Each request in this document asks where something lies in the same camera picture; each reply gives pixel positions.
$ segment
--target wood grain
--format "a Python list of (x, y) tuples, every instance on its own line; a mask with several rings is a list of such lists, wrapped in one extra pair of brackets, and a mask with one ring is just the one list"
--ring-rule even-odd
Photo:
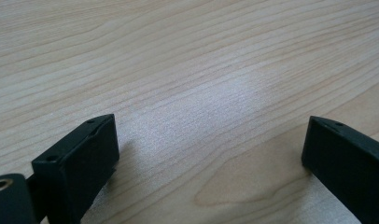
[(83, 223), (358, 223), (300, 156), (311, 115), (379, 140), (379, 1), (0, 0), (0, 175), (106, 113)]

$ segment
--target wooden table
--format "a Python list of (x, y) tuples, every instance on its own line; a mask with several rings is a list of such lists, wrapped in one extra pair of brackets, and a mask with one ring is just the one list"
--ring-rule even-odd
[(379, 141), (379, 1), (0, 0), (0, 175), (107, 113), (83, 223), (358, 223), (301, 153), (311, 115)]

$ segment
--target metal grommet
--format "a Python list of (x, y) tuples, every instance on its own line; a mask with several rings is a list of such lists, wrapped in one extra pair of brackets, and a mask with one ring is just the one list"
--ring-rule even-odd
[(12, 179), (0, 179), (0, 191), (8, 188), (13, 182)]

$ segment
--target screw hole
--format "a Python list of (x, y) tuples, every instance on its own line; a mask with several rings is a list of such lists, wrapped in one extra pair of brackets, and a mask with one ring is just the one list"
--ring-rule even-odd
[(57, 161), (58, 160), (58, 156), (48, 156), (47, 158), (46, 158), (46, 161)]
[(0, 179), (0, 191), (6, 189), (13, 183), (12, 179)]
[(88, 134), (88, 137), (94, 137), (97, 134), (97, 129), (93, 130), (90, 134)]

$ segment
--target black clamp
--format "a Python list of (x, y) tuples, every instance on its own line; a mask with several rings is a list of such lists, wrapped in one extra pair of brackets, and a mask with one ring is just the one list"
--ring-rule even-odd
[(118, 160), (114, 115), (84, 122), (32, 161), (27, 180), (0, 175), (0, 223), (80, 223)]
[(311, 117), (302, 163), (361, 223), (379, 224), (379, 142), (340, 122)]

